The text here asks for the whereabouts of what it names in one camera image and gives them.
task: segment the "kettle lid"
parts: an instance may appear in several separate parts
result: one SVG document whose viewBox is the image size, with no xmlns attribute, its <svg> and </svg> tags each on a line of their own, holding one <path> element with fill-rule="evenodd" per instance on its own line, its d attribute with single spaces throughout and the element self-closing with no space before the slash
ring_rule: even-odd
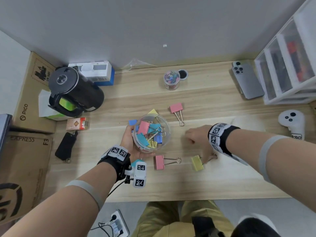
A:
<svg viewBox="0 0 316 237">
<path fill-rule="evenodd" d="M 78 82 L 78 72 L 71 67 L 61 67 L 49 77 L 48 87 L 52 94 L 65 94 Z"/>
</svg>

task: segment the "forearm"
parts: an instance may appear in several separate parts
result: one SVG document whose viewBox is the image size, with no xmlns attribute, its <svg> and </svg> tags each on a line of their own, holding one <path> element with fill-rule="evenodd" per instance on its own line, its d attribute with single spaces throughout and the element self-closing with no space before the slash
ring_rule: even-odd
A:
<svg viewBox="0 0 316 237">
<path fill-rule="evenodd" d="M 259 172 L 259 153 L 275 134 L 237 129 L 226 141 L 227 149 Z M 316 212 L 316 145 L 285 138 L 270 147 L 266 170 L 271 182 Z"/>
<path fill-rule="evenodd" d="M 92 185 L 105 201 L 116 178 L 115 169 L 102 162 L 78 180 Z M 87 191 L 67 186 L 34 208 L 3 236 L 86 236 L 98 212 L 97 203 Z"/>
</svg>

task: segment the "wooden table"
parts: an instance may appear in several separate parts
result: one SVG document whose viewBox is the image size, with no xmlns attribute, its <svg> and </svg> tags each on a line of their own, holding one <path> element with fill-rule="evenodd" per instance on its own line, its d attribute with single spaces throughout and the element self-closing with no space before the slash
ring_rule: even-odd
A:
<svg viewBox="0 0 316 237">
<path fill-rule="evenodd" d="M 176 91 L 164 87 L 163 75 L 170 69 L 186 69 L 189 77 Z M 54 153 L 65 134 L 65 121 L 58 122 L 54 134 L 43 197 L 52 195 L 68 182 L 93 168 L 100 156 L 112 145 L 119 144 L 128 120 L 138 119 L 153 108 L 171 126 L 171 141 L 158 153 L 167 158 L 181 157 L 181 164 L 154 170 L 153 159 L 147 159 L 147 184 L 143 189 L 123 184 L 107 199 L 108 202 L 167 201 L 199 199 L 240 199 L 288 197 L 277 187 L 265 182 L 251 167 L 220 155 L 204 170 L 195 172 L 190 157 L 200 154 L 183 138 L 189 128 L 218 122 L 231 123 L 238 117 L 247 128 L 248 119 L 256 119 L 268 132 L 289 135 L 278 115 L 288 109 L 302 111 L 306 117 L 306 140 L 315 142 L 314 116 L 308 105 L 264 105 L 261 98 L 243 100 L 229 70 L 231 62 L 192 64 L 172 67 L 133 69 L 115 74 L 115 85 L 102 87 L 105 101 L 97 111 L 85 113 L 90 129 L 78 134 L 70 164 Z M 186 125 L 179 126 L 168 107 L 182 102 Z"/>
</svg>

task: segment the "person's left arm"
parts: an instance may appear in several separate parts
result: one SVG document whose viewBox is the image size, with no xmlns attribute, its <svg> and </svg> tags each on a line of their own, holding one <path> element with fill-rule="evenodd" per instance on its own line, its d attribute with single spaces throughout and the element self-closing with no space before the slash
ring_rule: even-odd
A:
<svg viewBox="0 0 316 237">
<path fill-rule="evenodd" d="M 136 159 L 154 156 L 154 153 L 143 154 L 137 151 L 131 135 L 132 130 L 133 126 L 126 127 L 120 144 L 130 153 L 131 163 Z M 116 179 L 114 167 L 101 162 L 77 180 L 89 183 L 98 192 L 102 201 L 105 201 Z M 87 191 L 73 185 L 66 186 L 25 215 L 3 237 L 86 236 L 98 212 L 96 201 Z"/>
</svg>

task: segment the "jar of small binder clips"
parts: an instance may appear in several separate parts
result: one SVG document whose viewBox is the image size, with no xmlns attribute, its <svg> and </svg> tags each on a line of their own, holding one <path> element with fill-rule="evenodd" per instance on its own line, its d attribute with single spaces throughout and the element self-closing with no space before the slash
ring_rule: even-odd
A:
<svg viewBox="0 0 316 237">
<path fill-rule="evenodd" d="M 180 74 L 178 71 L 173 71 L 173 70 L 168 71 L 163 76 L 163 79 L 165 81 L 165 87 L 168 90 L 173 91 L 179 87 Z"/>
<path fill-rule="evenodd" d="M 140 152 L 151 153 L 169 142 L 171 131 L 162 116 L 147 114 L 136 122 L 132 135 Z"/>
</svg>

